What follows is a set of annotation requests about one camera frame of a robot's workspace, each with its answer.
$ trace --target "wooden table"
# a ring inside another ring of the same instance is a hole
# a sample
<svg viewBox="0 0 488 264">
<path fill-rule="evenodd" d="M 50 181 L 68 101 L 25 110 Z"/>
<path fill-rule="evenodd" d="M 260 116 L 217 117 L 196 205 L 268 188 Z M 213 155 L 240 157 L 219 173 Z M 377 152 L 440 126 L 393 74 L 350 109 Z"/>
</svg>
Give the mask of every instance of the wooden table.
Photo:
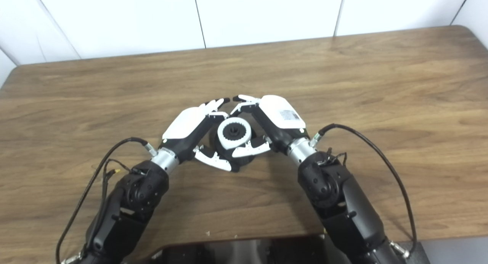
<svg viewBox="0 0 488 264">
<path fill-rule="evenodd" d="M 52 263 L 113 144 L 138 136 L 157 145 L 181 110 L 236 94 L 285 97 L 312 134 L 336 122 L 375 141 L 405 183 L 420 239 L 488 235 L 488 52 L 450 26 L 18 67 L 0 90 L 0 262 Z M 403 198 L 380 158 L 340 130 L 319 145 L 329 146 L 348 151 L 387 235 L 408 240 Z M 115 157 L 134 165 L 148 154 L 124 146 Z M 185 163 L 133 255 L 173 243 L 321 233 L 296 179 L 291 160 L 275 153 L 238 174 Z M 61 257 L 82 246 L 100 184 Z"/>
</svg>

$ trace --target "black cable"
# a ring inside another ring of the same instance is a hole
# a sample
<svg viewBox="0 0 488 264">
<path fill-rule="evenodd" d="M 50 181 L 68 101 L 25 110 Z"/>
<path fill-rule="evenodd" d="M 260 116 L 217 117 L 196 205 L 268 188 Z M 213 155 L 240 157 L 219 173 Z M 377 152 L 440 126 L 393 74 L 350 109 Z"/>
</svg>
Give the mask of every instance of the black cable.
<svg viewBox="0 0 488 264">
<path fill-rule="evenodd" d="M 410 255 L 415 251 L 415 248 L 417 247 L 417 230 L 415 228 L 415 220 L 413 219 L 413 212 L 412 212 L 412 206 L 410 205 L 410 200 L 408 199 L 408 194 L 406 193 L 405 186 L 401 182 L 400 176 L 398 176 L 397 171 L 395 168 L 393 168 L 393 165 L 388 161 L 387 157 L 383 154 L 383 152 L 375 145 L 373 142 L 371 142 L 367 137 L 362 135 L 360 132 L 354 130 L 351 127 L 345 126 L 345 125 L 340 125 L 340 124 L 330 124 L 319 130 L 319 135 L 324 136 L 324 134 L 331 129 L 335 128 L 340 128 L 346 131 L 349 131 L 353 134 L 355 134 L 357 137 L 361 138 L 362 141 L 366 142 L 368 146 L 370 146 L 385 162 L 387 165 L 388 169 L 390 172 L 392 172 L 393 176 L 395 177 L 398 186 L 400 187 L 401 194 L 403 195 L 403 198 L 405 200 L 405 205 L 406 205 L 406 211 L 408 212 L 408 218 L 410 220 L 410 227 L 412 228 L 412 248 L 410 249 Z"/>
<path fill-rule="evenodd" d="M 90 188 L 93 185 L 93 182 L 95 182 L 96 177 L 100 173 L 101 167 L 107 161 L 108 157 L 113 153 L 113 151 L 115 151 L 121 145 L 126 144 L 127 142 L 132 142 L 132 141 L 139 142 L 140 144 L 142 144 L 142 146 L 146 146 L 148 144 L 147 141 L 145 141 L 144 139 L 141 139 L 141 138 L 137 138 L 137 137 L 127 138 L 127 139 L 124 139 L 124 140 L 120 141 L 119 143 L 115 144 L 110 150 L 108 150 L 108 152 L 102 158 L 100 164 L 98 165 L 98 167 L 96 168 L 96 170 L 93 173 L 93 176 L 91 177 L 90 181 L 88 182 L 88 185 L 85 188 L 85 191 L 83 191 L 82 197 L 80 198 L 80 200 L 76 204 L 75 210 L 73 211 L 73 214 L 71 215 L 71 218 L 69 219 L 68 224 L 66 224 L 66 228 L 64 229 L 63 233 L 61 234 L 61 236 L 58 240 L 58 243 L 56 245 L 56 264 L 61 264 L 61 260 L 59 259 L 59 251 L 61 250 L 61 244 L 63 243 L 63 240 L 66 237 L 66 234 L 68 233 L 69 228 L 73 224 L 73 221 L 75 221 L 76 215 L 78 214 L 80 208 L 82 207 L 83 201 L 87 197 L 87 194 L 90 191 Z"/>
<path fill-rule="evenodd" d="M 130 169 L 125 166 L 122 162 L 109 158 L 105 162 L 105 165 L 103 166 L 103 173 L 102 173 L 102 186 L 101 186 L 101 202 L 100 202 L 100 208 L 98 210 L 98 213 L 96 214 L 96 219 L 95 219 L 95 224 L 91 228 L 89 238 L 87 240 L 86 248 L 90 248 L 91 245 L 93 244 L 93 240 L 95 239 L 95 234 L 99 231 L 100 226 L 101 226 L 101 220 L 103 218 L 103 214 L 105 213 L 106 209 L 106 199 L 107 199 L 107 190 L 108 190 L 108 179 L 112 177 L 112 175 L 115 174 L 115 170 L 110 170 L 109 174 L 107 174 L 107 165 L 110 162 L 115 162 L 118 163 L 122 168 L 127 170 L 127 172 L 130 172 Z"/>
</svg>

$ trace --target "white claw fingers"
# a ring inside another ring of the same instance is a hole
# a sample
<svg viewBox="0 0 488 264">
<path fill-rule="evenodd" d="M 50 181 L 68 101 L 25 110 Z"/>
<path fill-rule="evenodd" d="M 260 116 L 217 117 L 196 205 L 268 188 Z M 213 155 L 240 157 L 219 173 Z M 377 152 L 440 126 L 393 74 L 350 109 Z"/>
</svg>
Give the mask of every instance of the white claw fingers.
<svg viewBox="0 0 488 264">
<path fill-rule="evenodd" d="M 223 104 L 223 98 L 221 98 L 221 99 L 219 99 L 219 100 L 215 101 L 215 110 L 214 110 L 214 111 L 217 111 L 217 109 L 218 109 L 220 106 L 222 106 L 222 104 Z"/>
</svg>

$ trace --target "white ring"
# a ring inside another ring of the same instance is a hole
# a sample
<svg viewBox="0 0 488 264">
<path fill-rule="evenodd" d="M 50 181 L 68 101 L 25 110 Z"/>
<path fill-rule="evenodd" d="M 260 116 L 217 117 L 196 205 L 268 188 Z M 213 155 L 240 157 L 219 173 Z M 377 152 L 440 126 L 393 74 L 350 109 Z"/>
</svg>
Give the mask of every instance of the white ring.
<svg viewBox="0 0 488 264">
<path fill-rule="evenodd" d="M 246 134 L 244 134 L 244 136 L 238 140 L 229 140 L 225 138 L 223 136 L 223 129 L 231 123 L 239 123 L 242 126 L 244 126 L 244 128 L 246 129 Z M 251 125 L 249 125 L 249 123 L 242 118 L 238 118 L 238 117 L 227 118 L 226 120 L 222 121 L 222 123 L 220 123 L 220 125 L 218 126 L 217 136 L 218 136 L 218 140 L 220 140 L 220 144 L 222 144 L 222 147 L 224 149 L 228 150 L 228 149 L 237 148 L 241 144 L 244 144 L 249 140 L 251 140 Z"/>
</svg>

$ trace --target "white robotic hand casing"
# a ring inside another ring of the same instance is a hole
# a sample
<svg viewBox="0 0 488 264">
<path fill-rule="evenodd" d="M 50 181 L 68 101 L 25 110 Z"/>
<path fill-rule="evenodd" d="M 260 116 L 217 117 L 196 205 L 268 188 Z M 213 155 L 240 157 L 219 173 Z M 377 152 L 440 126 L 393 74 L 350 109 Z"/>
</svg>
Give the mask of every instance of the white robotic hand casing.
<svg viewBox="0 0 488 264">
<path fill-rule="evenodd" d="M 162 139 L 183 139 L 189 136 L 208 115 L 227 118 L 227 113 L 217 112 L 223 103 L 224 99 L 212 100 L 207 104 L 183 110 L 162 134 Z"/>
<path fill-rule="evenodd" d="M 204 120 L 205 114 L 199 107 L 183 110 L 162 134 L 162 139 L 182 139 L 191 134 Z"/>
<path fill-rule="evenodd" d="M 259 107 L 266 116 L 280 129 L 305 129 L 305 122 L 282 97 L 267 95 L 261 98 Z"/>
</svg>

